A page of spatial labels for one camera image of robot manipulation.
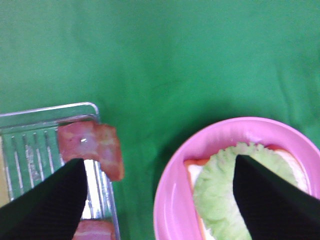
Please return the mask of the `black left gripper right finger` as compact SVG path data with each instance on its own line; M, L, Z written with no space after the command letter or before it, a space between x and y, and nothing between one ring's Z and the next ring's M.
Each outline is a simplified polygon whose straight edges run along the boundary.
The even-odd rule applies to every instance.
M254 240L318 240L320 201L248 155L237 155L233 195Z

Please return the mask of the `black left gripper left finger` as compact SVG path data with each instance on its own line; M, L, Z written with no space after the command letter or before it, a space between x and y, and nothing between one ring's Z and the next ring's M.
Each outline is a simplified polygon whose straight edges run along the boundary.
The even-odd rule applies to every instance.
M83 159L72 159L0 209L2 240L71 240L87 199Z

